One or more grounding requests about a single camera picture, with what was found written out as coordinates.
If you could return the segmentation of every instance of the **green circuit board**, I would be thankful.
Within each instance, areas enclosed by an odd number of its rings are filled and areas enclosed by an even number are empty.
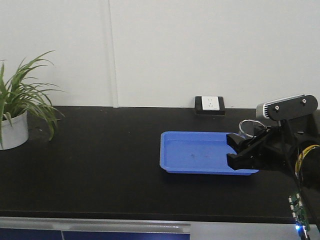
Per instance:
[[[302,199],[299,193],[295,193],[288,198],[290,203],[290,209],[292,217],[295,220],[296,229],[299,232],[299,228],[303,228],[308,232],[310,231],[310,225],[308,222],[307,212],[302,203]]]

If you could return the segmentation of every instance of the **circuit board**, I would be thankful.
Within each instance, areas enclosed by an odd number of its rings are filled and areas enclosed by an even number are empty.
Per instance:
[[[299,236],[301,237],[302,235],[306,235],[306,233],[310,231],[310,225],[300,194],[295,193],[289,196],[288,200],[290,203],[292,217],[295,220],[295,228]]]

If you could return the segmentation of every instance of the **potted plant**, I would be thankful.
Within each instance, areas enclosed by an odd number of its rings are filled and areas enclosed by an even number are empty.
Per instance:
[[[27,75],[50,61],[42,57],[52,51],[48,51],[30,62],[24,64],[24,60],[18,66],[16,72],[7,81],[4,81],[5,64],[2,62],[0,69],[0,150],[12,149],[28,140],[27,113],[44,119],[50,131],[49,141],[53,138],[57,127],[55,112],[47,92],[58,91],[51,89],[55,86],[50,83],[26,83]]]

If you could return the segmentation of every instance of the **white flower pot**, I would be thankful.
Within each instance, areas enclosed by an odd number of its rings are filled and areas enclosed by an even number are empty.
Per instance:
[[[0,150],[13,149],[28,140],[27,112],[11,119],[2,121],[2,146]]]

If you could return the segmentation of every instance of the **robotic arm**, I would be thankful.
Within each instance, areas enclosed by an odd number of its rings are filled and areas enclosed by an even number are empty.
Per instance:
[[[227,154],[227,163],[234,170],[258,169],[291,172],[299,192],[290,196],[290,208],[301,239],[310,239],[308,218],[302,207],[306,198],[302,186],[320,192],[320,137],[314,112],[318,107],[312,95],[296,95],[260,104],[256,118],[270,119],[277,126],[256,128],[249,139],[231,133],[227,144],[236,154]]]

